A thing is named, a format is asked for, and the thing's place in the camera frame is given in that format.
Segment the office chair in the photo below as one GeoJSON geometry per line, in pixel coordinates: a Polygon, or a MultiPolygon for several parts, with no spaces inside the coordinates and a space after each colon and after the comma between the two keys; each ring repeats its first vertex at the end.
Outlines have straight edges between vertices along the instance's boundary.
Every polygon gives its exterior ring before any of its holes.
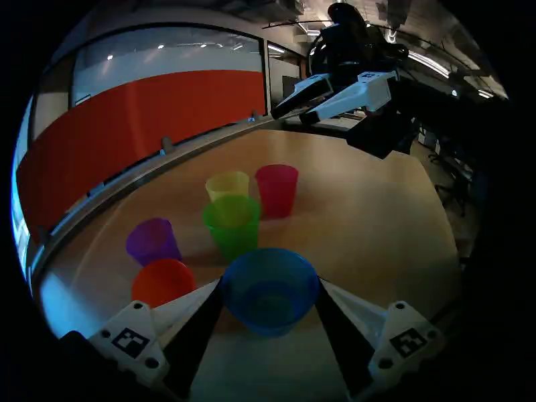
{"type": "Polygon", "coordinates": [[[440,190],[446,192],[448,196],[442,200],[443,207],[447,207],[453,200],[460,206],[461,217],[465,216],[466,203],[469,201],[469,187],[472,183],[472,174],[467,172],[458,164],[454,158],[462,159],[464,155],[458,149],[456,144],[446,137],[438,139],[441,146],[441,155],[432,153],[428,159],[432,163],[439,163],[441,167],[454,179],[452,187],[436,184],[435,190],[439,194],[440,190]]]}

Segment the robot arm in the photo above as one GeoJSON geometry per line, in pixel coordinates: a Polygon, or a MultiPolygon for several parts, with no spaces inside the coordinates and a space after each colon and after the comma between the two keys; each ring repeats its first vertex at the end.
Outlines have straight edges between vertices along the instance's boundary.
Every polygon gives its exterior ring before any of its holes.
{"type": "MultiPolygon", "coordinates": [[[[319,281],[316,310],[352,400],[395,386],[444,347],[441,332],[404,301],[385,310],[319,281]]],[[[222,309],[218,284],[155,309],[133,301],[89,342],[138,383],[185,399],[222,309]]]]}

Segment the red cup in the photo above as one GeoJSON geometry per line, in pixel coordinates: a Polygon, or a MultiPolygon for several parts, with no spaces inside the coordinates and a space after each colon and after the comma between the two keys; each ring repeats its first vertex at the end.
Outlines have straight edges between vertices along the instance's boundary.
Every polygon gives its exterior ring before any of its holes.
{"type": "Polygon", "coordinates": [[[298,170],[288,165],[263,166],[255,174],[263,215],[268,218],[289,216],[296,195],[298,170]]]}

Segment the desk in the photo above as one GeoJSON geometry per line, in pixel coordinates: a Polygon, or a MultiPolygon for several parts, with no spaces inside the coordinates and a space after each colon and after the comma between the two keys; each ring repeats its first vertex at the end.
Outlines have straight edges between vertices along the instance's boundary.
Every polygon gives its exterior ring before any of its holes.
{"type": "MultiPolygon", "coordinates": [[[[260,247],[296,251],[335,285],[383,307],[404,299],[428,318],[459,294],[452,231],[418,160],[394,152],[381,161],[342,139],[259,130],[140,187],[66,245],[40,286],[53,331],[90,336],[130,302],[140,266],[126,253],[125,241],[154,216],[173,224],[198,285],[222,275],[226,264],[202,223],[204,183],[225,170],[253,177],[269,163],[293,165],[300,176],[292,216],[262,221],[260,247]]],[[[258,198],[254,180],[250,191],[258,198]]],[[[192,400],[344,400],[344,390],[315,309],[274,340],[248,332],[224,309],[192,400]]]]}

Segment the window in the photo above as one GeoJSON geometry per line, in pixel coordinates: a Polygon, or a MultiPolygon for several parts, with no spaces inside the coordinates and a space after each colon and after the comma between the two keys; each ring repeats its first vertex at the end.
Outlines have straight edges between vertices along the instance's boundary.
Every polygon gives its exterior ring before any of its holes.
{"type": "Polygon", "coordinates": [[[256,39],[197,27],[158,27],[120,33],[79,51],[71,106],[115,86],[173,72],[262,72],[259,48],[256,39]]]}

